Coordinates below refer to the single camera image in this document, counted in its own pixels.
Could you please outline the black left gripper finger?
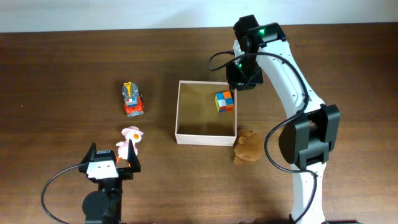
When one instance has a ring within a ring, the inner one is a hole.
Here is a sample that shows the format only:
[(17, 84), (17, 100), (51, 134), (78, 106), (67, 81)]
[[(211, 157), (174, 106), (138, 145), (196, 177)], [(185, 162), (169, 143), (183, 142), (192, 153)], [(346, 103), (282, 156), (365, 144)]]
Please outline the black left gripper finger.
[(95, 158), (95, 154), (96, 154), (96, 143), (93, 142), (88, 152), (80, 162), (80, 167), (78, 168), (79, 172), (87, 171), (89, 163)]
[(141, 164), (137, 158), (137, 154), (135, 153), (134, 145), (131, 139), (128, 143), (127, 161), (129, 163), (129, 167), (131, 168), (132, 173), (141, 172)]

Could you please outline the multicolour puzzle cube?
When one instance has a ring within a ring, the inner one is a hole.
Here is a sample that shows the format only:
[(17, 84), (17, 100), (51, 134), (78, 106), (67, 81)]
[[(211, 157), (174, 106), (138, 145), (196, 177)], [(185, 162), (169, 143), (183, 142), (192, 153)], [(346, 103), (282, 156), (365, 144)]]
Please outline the multicolour puzzle cube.
[(232, 92), (223, 91), (216, 93), (215, 104), (219, 113), (232, 111), (234, 108), (234, 98)]

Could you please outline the pink cardboard box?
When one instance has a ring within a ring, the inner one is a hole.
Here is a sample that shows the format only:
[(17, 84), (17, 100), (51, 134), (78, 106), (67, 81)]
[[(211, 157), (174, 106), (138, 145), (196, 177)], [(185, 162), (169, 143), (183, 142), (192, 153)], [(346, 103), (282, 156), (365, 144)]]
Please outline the pink cardboard box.
[(216, 109), (216, 94), (228, 91), (226, 82), (180, 80), (175, 138), (178, 144), (233, 146), (237, 137), (237, 92), (231, 111)]

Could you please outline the brown plush capybara toy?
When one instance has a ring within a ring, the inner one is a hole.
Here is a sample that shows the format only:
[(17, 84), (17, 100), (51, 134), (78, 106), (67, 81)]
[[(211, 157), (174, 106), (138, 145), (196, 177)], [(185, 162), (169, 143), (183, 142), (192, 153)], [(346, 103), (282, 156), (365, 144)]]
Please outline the brown plush capybara toy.
[(264, 155), (261, 137), (249, 129), (239, 129), (237, 145), (234, 148), (234, 164), (248, 165), (258, 161)]

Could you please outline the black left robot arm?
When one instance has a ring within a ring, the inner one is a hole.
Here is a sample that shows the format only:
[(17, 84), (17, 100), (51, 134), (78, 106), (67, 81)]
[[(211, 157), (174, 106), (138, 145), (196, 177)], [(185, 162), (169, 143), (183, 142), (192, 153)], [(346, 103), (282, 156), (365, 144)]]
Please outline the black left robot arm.
[(123, 182), (132, 180), (134, 174), (141, 171), (132, 141), (128, 141), (127, 161), (127, 167), (118, 168), (114, 151), (97, 151), (96, 144), (91, 145), (78, 168), (98, 185), (82, 203), (85, 223), (120, 223)]

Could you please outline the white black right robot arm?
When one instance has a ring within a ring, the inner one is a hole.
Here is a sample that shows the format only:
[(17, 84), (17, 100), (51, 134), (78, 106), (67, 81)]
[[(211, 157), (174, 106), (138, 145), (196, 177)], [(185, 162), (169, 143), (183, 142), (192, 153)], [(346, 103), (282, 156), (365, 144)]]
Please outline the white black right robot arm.
[(239, 18), (233, 27), (234, 59), (226, 64), (232, 90), (250, 90), (263, 84), (267, 75), (284, 107), (287, 119), (266, 136), (280, 129), (279, 149), (290, 164), (294, 204), (291, 223), (324, 223), (322, 178), (336, 142), (340, 111), (326, 105), (306, 81), (294, 60), (281, 26), (261, 26), (253, 15)]

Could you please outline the pink duck toy with hat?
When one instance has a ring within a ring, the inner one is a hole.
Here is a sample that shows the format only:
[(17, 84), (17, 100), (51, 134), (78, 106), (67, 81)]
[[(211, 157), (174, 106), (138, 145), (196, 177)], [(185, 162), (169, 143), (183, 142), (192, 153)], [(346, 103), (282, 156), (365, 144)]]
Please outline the pink duck toy with hat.
[(125, 137), (125, 140), (116, 143), (116, 146), (118, 147), (116, 163), (118, 163), (120, 159), (128, 159), (129, 144), (132, 144), (133, 151), (135, 155), (137, 155), (138, 150), (136, 144), (142, 140), (142, 136), (144, 135), (144, 133), (136, 126), (130, 126), (128, 128), (122, 129), (121, 134)]

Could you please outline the red grey toy truck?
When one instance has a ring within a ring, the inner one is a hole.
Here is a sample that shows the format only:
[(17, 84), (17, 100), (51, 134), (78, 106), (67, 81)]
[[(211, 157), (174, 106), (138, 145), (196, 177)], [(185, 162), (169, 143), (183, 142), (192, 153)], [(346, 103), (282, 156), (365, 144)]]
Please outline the red grey toy truck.
[(122, 96), (124, 100), (124, 109), (128, 117), (144, 114), (142, 94), (135, 83), (123, 83)]

